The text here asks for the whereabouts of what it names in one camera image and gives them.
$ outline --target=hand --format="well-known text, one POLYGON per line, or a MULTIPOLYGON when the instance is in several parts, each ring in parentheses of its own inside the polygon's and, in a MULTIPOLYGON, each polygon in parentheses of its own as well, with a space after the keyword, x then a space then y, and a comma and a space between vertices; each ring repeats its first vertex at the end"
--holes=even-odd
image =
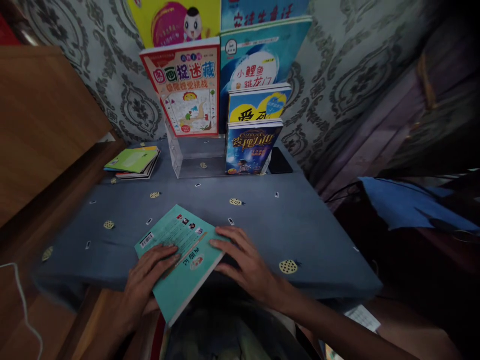
POLYGON ((247 293, 271 309, 283 312, 288 307, 290 295, 296 289, 290 283, 273 274, 260 256, 257 248, 241 228, 235 226, 217 227, 216 232, 230 238, 234 244, 212 239, 210 244, 236 260, 240 270, 221 263, 216 271, 235 280, 247 293))
POLYGON ((136 329, 142 315, 159 309, 152 290, 160 277, 179 261, 180 254, 164 261, 162 259, 175 254, 178 249, 176 246, 152 247, 129 271, 125 292, 116 312, 118 328, 129 334, 136 329))

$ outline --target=barcode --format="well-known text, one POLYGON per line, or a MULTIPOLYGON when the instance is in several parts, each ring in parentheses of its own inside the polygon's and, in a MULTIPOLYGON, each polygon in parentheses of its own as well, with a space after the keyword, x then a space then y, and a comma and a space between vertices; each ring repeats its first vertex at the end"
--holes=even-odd
POLYGON ((153 232, 149 233, 148 236, 141 241, 140 243, 141 248, 143 249, 144 247, 146 247, 153 238, 154 238, 153 232))

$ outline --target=black phone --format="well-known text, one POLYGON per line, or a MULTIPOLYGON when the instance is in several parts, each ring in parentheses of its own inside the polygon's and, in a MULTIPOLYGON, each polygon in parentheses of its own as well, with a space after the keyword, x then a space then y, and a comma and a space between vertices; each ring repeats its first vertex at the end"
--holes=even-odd
POLYGON ((291 174, 294 172, 289 162, 278 147, 271 150, 271 160, 268 166, 272 174, 291 174))

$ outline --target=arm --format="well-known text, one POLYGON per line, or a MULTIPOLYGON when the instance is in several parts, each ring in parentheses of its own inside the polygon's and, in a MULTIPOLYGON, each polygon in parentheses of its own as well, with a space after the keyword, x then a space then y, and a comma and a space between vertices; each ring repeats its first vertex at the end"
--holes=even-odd
POLYGON ((220 240, 212 240, 211 245, 234 258, 240 270, 224 263, 215 270, 235 280, 260 303, 309 329, 345 360, 416 359, 355 321, 304 295, 287 280, 274 275, 242 229, 233 226, 217 227, 216 232, 230 238, 237 246, 220 240))
POLYGON ((158 245, 149 250, 128 274, 125 292, 112 323, 104 324, 82 356, 82 360, 112 359, 125 338, 134 331, 143 315, 159 309, 152 290, 160 277, 178 262, 178 247, 158 245))

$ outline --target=damask wallpaper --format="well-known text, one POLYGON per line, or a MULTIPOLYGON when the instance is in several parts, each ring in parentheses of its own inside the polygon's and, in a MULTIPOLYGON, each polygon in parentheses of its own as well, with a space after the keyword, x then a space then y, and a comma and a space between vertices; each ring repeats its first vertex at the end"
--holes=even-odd
MULTIPOLYGON (((165 137, 126 0, 17 1, 37 36, 63 49, 121 137, 165 137)), ((281 135, 307 173, 417 55, 434 13, 427 1, 311 0, 314 22, 290 71, 281 135)))

